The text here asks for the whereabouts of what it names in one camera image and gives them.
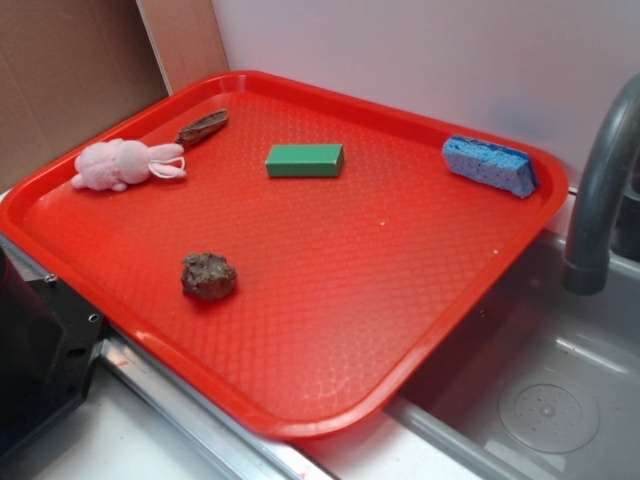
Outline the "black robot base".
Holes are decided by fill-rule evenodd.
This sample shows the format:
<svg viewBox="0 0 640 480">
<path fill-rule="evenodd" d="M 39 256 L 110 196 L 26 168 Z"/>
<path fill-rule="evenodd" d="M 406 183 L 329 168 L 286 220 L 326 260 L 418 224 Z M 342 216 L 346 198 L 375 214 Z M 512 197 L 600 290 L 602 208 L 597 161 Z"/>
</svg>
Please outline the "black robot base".
<svg viewBox="0 0 640 480">
<path fill-rule="evenodd" d="M 1 254 L 1 459 L 79 407 L 104 315 L 61 279 L 25 280 Z"/>
</svg>

